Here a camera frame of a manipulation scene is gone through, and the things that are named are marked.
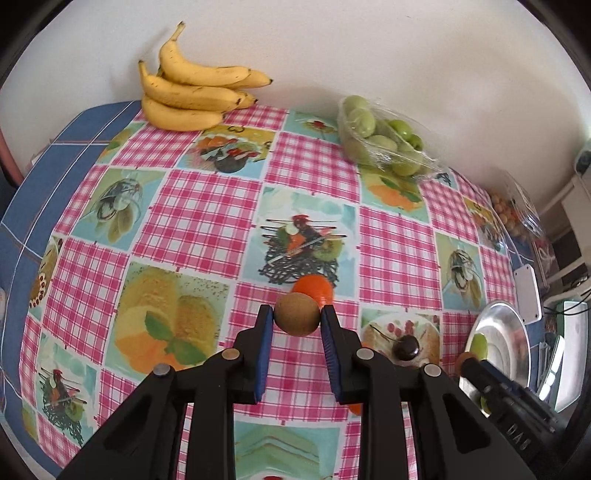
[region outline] white wall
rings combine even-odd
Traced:
[[[180,20],[190,59],[275,79],[262,103],[333,116],[342,95],[380,98],[437,131],[465,175],[490,184],[506,168],[534,201],[566,181],[589,133],[589,90],[517,0],[74,0],[0,92],[19,164],[81,110],[139,98],[137,60],[155,69]]]

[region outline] metal screw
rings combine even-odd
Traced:
[[[438,377],[441,375],[441,368],[435,364],[428,364],[425,365],[425,373],[429,375],[429,377]]]
[[[226,360],[235,360],[239,356],[240,356],[240,351],[236,350],[235,348],[226,348],[222,352],[222,357],[224,357]]]
[[[361,360],[371,360],[374,357],[374,351],[369,348],[360,348],[357,350],[357,356]]]
[[[168,372],[170,372],[170,365],[169,364],[154,365],[152,372],[154,372],[154,375],[156,375],[156,377],[165,377],[166,375],[168,375]]]

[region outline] printed food image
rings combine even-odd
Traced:
[[[283,130],[335,144],[340,143],[336,122],[310,113],[290,111]]]
[[[447,262],[447,284],[455,287],[466,300],[469,298],[475,308],[482,299],[481,280],[476,265],[464,250],[455,250]]]
[[[304,275],[318,272],[332,286],[336,285],[337,259],[343,250],[341,239],[346,235],[334,233],[335,226],[322,225],[322,221],[311,220],[307,215],[265,221],[269,225],[261,228],[271,233],[263,234],[269,248],[259,272],[269,278],[269,283],[293,283]]]
[[[37,357],[37,409],[49,422],[82,446],[97,428],[96,369],[42,333]]]
[[[237,480],[333,478],[339,428],[261,425],[236,421]]]
[[[22,424],[29,436],[37,442],[37,413],[26,401],[22,402]]]
[[[502,228],[492,212],[481,205],[464,198],[464,203],[476,224],[479,242],[498,252],[503,250]]]
[[[217,125],[203,131],[179,166],[221,173],[240,171],[243,176],[258,178],[262,165],[256,163],[266,159],[274,135],[266,130]]]
[[[110,168],[92,193],[74,235],[128,249],[163,176],[160,171]]]
[[[228,286],[133,262],[119,300],[107,363],[148,374],[175,370],[215,353]]]
[[[291,286],[307,275],[324,277],[335,294],[355,285],[355,209],[285,187],[265,187],[246,251],[249,280]]]
[[[443,306],[479,312],[486,304],[478,247],[436,232]]]
[[[41,312],[38,312],[37,307],[40,305],[43,298],[47,294],[51,276],[56,267],[57,257],[60,254],[63,240],[59,237],[52,236],[45,248],[41,265],[39,266],[39,273],[31,287],[29,295],[29,309],[34,310],[33,313],[36,318],[41,318]]]
[[[407,335],[418,341],[418,354],[412,360],[401,359],[395,354],[398,342]],[[364,309],[360,338],[364,345],[397,365],[421,367],[438,364],[441,358],[440,317],[437,314]]]
[[[417,182],[397,176],[390,166],[384,169],[359,166],[363,203],[427,222],[427,208]]]
[[[119,149],[127,142],[134,133],[145,125],[144,122],[132,122],[125,127],[121,132],[113,137],[113,140],[100,153],[97,163],[108,163],[119,151]]]

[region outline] green apple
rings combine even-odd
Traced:
[[[400,119],[390,120],[388,122],[388,125],[390,125],[393,129],[395,129],[396,133],[398,135],[400,135],[407,142],[410,139],[411,135],[413,134],[413,129],[404,120],[400,120]]]
[[[413,146],[410,143],[405,142],[403,140],[398,142],[398,151],[403,152],[403,153],[416,152],[416,150],[413,148]]]
[[[399,160],[390,165],[390,169],[399,177],[410,177],[415,175],[421,168],[420,163],[413,161]]]
[[[368,142],[392,152],[396,152],[396,150],[398,150],[398,144],[391,138],[385,137],[383,135],[372,135],[371,137],[368,137]]]
[[[368,109],[369,102],[359,95],[349,95],[345,100],[343,100],[343,109],[345,110],[346,115],[356,108]]]
[[[486,360],[486,357],[488,356],[488,342],[483,334],[474,334],[474,338],[470,344],[470,353],[476,355],[479,361]]]
[[[347,116],[347,122],[351,130],[362,138],[367,138],[374,134],[375,117],[372,112],[365,108],[351,110]]]
[[[347,155],[348,159],[358,163],[360,165],[373,165],[372,160],[367,148],[359,141],[354,138],[348,138],[343,142],[343,151]]]
[[[412,134],[408,139],[408,143],[417,151],[423,151],[423,139],[418,135]]]

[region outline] small round fruit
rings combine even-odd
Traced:
[[[488,356],[488,342],[483,334],[474,334],[474,338],[470,344],[470,352],[476,355],[479,361],[486,360],[486,357]]]
[[[316,301],[303,293],[287,293],[277,300],[275,323],[288,335],[303,337],[311,334],[320,323],[320,309]]]
[[[462,352],[462,353],[460,353],[460,355],[458,355],[458,357],[456,358],[456,363],[455,363],[456,375],[462,376],[462,365],[469,358],[476,358],[476,355],[474,355],[471,352]]]
[[[423,139],[418,135],[412,134],[408,139],[408,143],[417,151],[423,151]]]
[[[352,403],[352,404],[347,405],[347,407],[349,408],[349,411],[353,415],[357,415],[358,417],[360,417],[361,414],[363,413],[363,404],[362,403]]]
[[[396,163],[392,163],[390,168],[399,177],[410,177],[415,175],[415,173],[420,170],[421,164],[412,161],[401,160],[397,161]]]
[[[375,120],[375,132],[374,135],[383,135],[385,137],[394,140],[395,142],[400,141],[400,137],[394,131],[394,129],[388,125],[386,120],[382,120],[381,118],[377,118]]]
[[[372,135],[368,138],[368,142],[392,152],[396,152],[396,150],[398,150],[398,144],[391,138],[385,137],[383,135]]]
[[[375,117],[366,108],[351,110],[347,116],[347,121],[351,129],[362,138],[367,138],[374,133]]]
[[[395,129],[397,134],[400,135],[407,142],[410,140],[410,137],[413,134],[413,129],[404,120],[400,120],[400,119],[390,120],[388,122],[388,125],[390,125],[393,129]]]
[[[343,151],[347,158],[360,165],[373,165],[372,160],[367,148],[359,141],[354,138],[349,138],[343,142]]]
[[[402,140],[398,142],[398,151],[403,153],[416,152],[416,150],[410,143]]]
[[[349,95],[345,100],[343,100],[343,109],[347,115],[356,108],[367,109],[368,107],[369,102],[359,95]]]
[[[304,275],[294,283],[291,291],[308,295],[320,308],[333,303],[333,286],[324,275]]]
[[[487,415],[490,415],[492,412],[490,408],[488,408],[488,403],[486,403],[486,399],[481,395],[480,396],[480,407]]]

